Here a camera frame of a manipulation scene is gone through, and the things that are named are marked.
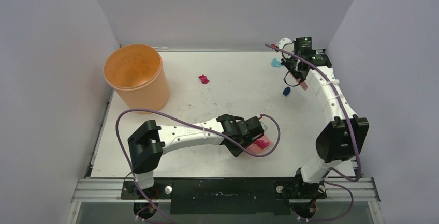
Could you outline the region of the pink plastic dustpan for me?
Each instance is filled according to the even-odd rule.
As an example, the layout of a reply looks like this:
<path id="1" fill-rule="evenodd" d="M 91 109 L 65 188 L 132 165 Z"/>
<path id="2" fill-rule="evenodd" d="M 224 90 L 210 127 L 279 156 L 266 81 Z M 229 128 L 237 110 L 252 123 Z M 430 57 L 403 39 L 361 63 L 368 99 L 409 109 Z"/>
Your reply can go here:
<path id="1" fill-rule="evenodd" d="M 273 152 L 274 142 L 267 135 L 263 135 L 257 138 L 252 144 L 250 144 L 244 153 L 253 157 L 268 156 Z"/>

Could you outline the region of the orange plastic bucket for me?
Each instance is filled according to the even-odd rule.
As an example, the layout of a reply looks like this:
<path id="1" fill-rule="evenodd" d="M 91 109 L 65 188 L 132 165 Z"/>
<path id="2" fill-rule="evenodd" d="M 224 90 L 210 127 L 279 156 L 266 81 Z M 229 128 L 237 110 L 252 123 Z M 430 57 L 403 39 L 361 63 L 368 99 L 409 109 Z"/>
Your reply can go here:
<path id="1" fill-rule="evenodd" d="M 158 111 L 170 97 L 162 57 L 146 44 L 130 44 L 113 52 L 104 64 L 104 77 L 131 109 Z"/>

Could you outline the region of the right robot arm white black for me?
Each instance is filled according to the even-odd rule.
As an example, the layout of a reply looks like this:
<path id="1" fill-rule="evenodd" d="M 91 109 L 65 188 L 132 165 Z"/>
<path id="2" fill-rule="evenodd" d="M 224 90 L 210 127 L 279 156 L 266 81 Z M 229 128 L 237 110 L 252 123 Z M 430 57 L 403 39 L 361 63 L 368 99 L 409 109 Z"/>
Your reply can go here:
<path id="1" fill-rule="evenodd" d="M 327 123 L 316 138 L 313 157 L 297 170 L 289 195 L 298 199 L 320 197 L 323 178 L 339 164 L 359 157 L 369 122 L 348 104 L 329 57 L 312 48 L 311 37 L 285 37 L 275 46 L 281 49 L 281 64 L 297 85 L 316 96 Z"/>

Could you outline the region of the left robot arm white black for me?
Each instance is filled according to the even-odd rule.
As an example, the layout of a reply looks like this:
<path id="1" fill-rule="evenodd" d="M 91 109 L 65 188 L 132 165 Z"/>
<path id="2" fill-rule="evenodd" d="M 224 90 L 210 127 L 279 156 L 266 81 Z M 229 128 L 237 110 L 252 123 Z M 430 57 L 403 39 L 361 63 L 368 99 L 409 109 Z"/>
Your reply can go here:
<path id="1" fill-rule="evenodd" d="M 154 193 L 153 171 L 161 156 L 199 145 L 224 145 L 234 157 L 248 148 L 267 130 L 257 117 L 223 114 L 203 123 L 188 126 L 159 126 L 155 120 L 144 122 L 129 138 L 128 147 L 134 172 L 135 193 L 149 198 Z"/>

